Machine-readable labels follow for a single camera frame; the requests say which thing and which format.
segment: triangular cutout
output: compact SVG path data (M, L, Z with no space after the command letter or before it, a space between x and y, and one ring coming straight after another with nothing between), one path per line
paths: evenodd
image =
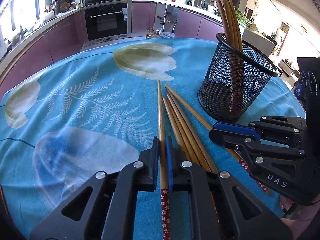
M92 191L92 187L86 187L66 207L63 208L61 214L65 217L71 218L74 221L79 221L82 217L85 206L89 201Z
M260 209L250 201L237 187L232 188L244 220L250 220L261 214Z
M286 164L279 164L279 163L272 163L273 167L289 174L290 176L296 176L296 168L292 165L286 165Z

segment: oven door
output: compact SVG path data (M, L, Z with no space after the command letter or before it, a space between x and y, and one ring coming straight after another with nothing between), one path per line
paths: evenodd
M85 10L88 40L127 34L127 7L127 3L116 3Z

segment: white countertop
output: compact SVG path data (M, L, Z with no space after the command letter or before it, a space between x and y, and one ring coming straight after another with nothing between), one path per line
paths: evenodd
M50 22L40 26L31 34L29 34L23 41L21 41L18 45L16 45L13 50L11 50L7 55L5 55L0 61L0 73L2 73L5 68L10 64L10 62L17 57L17 55L29 44L31 43L37 36L44 33L46 30L51 28L53 25L57 24L59 21L64 18L80 11L80 9L73 9L63 14L58 14L57 17Z
M215 15L213 12L210 12L206 9L200 8L200 7L195 7L195 6L191 6L191 5L187 5L187 4L182 4L182 3L177 3L177 2L171 2L171 1L167 1L167 0L132 0L132 2L157 2L157 3L163 3L163 4L168 4L168 5L172 5L175 7L179 7L179 8L184 8L187 9L189 11L194 11L196 13L202 14L204 16L207 16L211 19L214 19L220 23L222 23L221 17Z

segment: yellow petal print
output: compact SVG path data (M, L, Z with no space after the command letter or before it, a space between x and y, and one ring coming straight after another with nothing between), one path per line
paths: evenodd
M37 72L25 81L17 85L5 103L4 112L7 123L12 128L20 128L28 122L25 112L28 111L37 101L40 91L39 77L47 70Z
M132 44L117 49L112 57L117 66L130 74L152 80L170 81L174 78L166 71L176 68L169 55L175 49L155 42Z

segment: tablecloth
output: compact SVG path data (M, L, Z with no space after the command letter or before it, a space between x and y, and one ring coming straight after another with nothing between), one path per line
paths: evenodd
M209 123L197 90L217 43L196 39L131 41L61 60L8 91L0 105L0 184L12 220L32 228L96 171L112 173L150 148L157 127L157 81L167 82ZM278 216L279 195L266 195L186 111L218 170L227 170ZM279 77L271 78L238 123L262 115L305 113ZM173 132L165 116L167 136ZM161 239L159 183L139 192L134 239ZM172 239L190 239L188 196L171 193Z

